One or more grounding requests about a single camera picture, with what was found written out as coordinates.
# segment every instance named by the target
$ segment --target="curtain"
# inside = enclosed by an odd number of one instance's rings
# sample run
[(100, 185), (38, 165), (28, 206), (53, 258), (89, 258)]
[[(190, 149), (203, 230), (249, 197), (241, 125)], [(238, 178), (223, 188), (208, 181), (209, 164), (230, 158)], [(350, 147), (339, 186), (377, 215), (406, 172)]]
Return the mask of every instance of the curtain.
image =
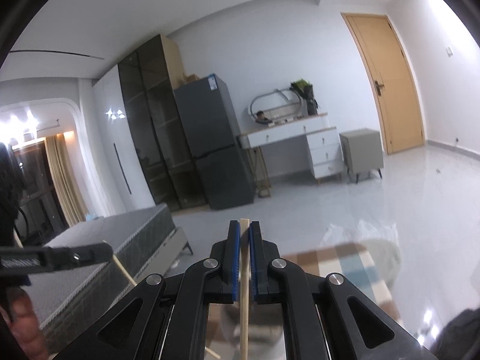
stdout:
[(72, 227), (85, 221), (87, 208), (71, 169), (63, 134), (46, 137), (45, 149), (58, 201), (68, 225)]

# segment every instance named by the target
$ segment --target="door frame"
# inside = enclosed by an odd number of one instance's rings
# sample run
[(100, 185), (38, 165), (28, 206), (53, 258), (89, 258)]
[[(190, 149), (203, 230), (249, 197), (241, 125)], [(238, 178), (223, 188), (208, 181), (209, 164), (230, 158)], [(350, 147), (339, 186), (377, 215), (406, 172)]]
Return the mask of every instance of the door frame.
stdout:
[(348, 27), (348, 29), (350, 31), (350, 34), (352, 35), (353, 40), (355, 41), (355, 44), (357, 45), (358, 52), (360, 53), (360, 57), (363, 61), (363, 65), (364, 65), (365, 70), (367, 72), (368, 81), (370, 82), (371, 92), (373, 93), (373, 98), (375, 99), (375, 106), (377, 107), (378, 120), (380, 122), (380, 130), (382, 131), (382, 141), (383, 141), (383, 148), (385, 149), (385, 152), (388, 155), (392, 154), (392, 146), (390, 144), (390, 137), (387, 137), (387, 134), (386, 134), (385, 123), (383, 121), (382, 110), (380, 108), (380, 100), (378, 98), (377, 91), (375, 90), (374, 79), (371, 76), (370, 68), (368, 67), (368, 64), (367, 64), (367, 59), (366, 59), (365, 55), (363, 54), (362, 47), (360, 46), (360, 43), (357, 39), (357, 36), (356, 36), (356, 34), (355, 34), (355, 32), (354, 32), (354, 30), (353, 30), (353, 28), (352, 28), (352, 26), (351, 26), (351, 24), (348, 20), (348, 17), (380, 17), (382, 19), (386, 19), (388, 24), (392, 28), (392, 32), (394, 33), (395, 38), (397, 39), (397, 42), (400, 46), (400, 49), (401, 49), (401, 51), (404, 55), (406, 65), (409, 69), (410, 79), (412, 80), (413, 87), (415, 89), (415, 97), (417, 99), (418, 114), (420, 115), (420, 121), (421, 121), (421, 134), (422, 134), (422, 137), (423, 137), (423, 144), (425, 144), (425, 130), (424, 130), (424, 126), (423, 126), (422, 109), (420, 107), (419, 91), (418, 91), (418, 88), (417, 88), (416, 81), (413, 78), (412, 68), (410, 66), (409, 60), (407, 59), (407, 54), (405, 53), (402, 42), (400, 42), (400, 38), (398, 37), (398, 34), (395, 31), (394, 26), (393, 26), (392, 22), (390, 21), (390, 18), (387, 15), (375, 15), (375, 14), (371, 14), (371, 13), (347, 13), (347, 12), (342, 12), (341, 15), (343, 17), (343, 20), (346, 23), (346, 26)]

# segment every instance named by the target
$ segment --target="gray mattress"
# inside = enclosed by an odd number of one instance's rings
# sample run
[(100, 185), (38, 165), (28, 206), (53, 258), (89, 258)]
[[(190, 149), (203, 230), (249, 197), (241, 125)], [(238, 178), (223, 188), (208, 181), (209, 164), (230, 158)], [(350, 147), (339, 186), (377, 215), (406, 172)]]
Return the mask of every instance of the gray mattress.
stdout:
[[(54, 238), (47, 246), (111, 245), (125, 269), (136, 276), (165, 239), (176, 231), (166, 204), (83, 222)], [(48, 274), (31, 275), (30, 295), (40, 327), (52, 353), (59, 352), (92, 325), (128, 280), (112, 263)]]

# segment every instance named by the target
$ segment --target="metal pivot bolt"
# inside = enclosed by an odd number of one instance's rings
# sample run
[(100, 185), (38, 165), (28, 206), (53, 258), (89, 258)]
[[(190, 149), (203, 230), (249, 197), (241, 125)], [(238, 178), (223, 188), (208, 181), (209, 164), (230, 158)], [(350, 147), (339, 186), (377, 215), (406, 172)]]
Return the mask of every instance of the metal pivot bolt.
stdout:
[(284, 259), (275, 259), (272, 261), (272, 266), (275, 268), (285, 268), (287, 262)]
[(206, 259), (203, 262), (203, 266), (205, 268), (215, 268), (218, 265), (218, 261), (216, 259)]
[(343, 283), (343, 276), (340, 274), (331, 274), (328, 280), (330, 281), (330, 283), (339, 286)]
[(160, 284), (161, 281), (162, 276), (160, 276), (159, 274), (151, 274), (147, 277), (147, 284), (151, 286), (156, 286), (157, 284)]

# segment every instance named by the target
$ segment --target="baseboard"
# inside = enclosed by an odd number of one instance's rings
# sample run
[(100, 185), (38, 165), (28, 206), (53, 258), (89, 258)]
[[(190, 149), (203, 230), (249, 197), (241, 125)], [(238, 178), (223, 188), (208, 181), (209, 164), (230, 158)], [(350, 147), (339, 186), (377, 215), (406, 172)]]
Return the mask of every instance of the baseboard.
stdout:
[(464, 149), (463, 147), (453, 146), (453, 145), (449, 145), (447, 143), (437, 142), (436, 140), (430, 140), (430, 139), (427, 140), (427, 144), (430, 145), (430, 146), (435, 146), (435, 147), (439, 147), (441, 149), (449, 150), (451, 152), (464, 155), (465, 157), (473, 158), (474, 160), (480, 161), (480, 154), (479, 153), (477, 153), (475, 151)]

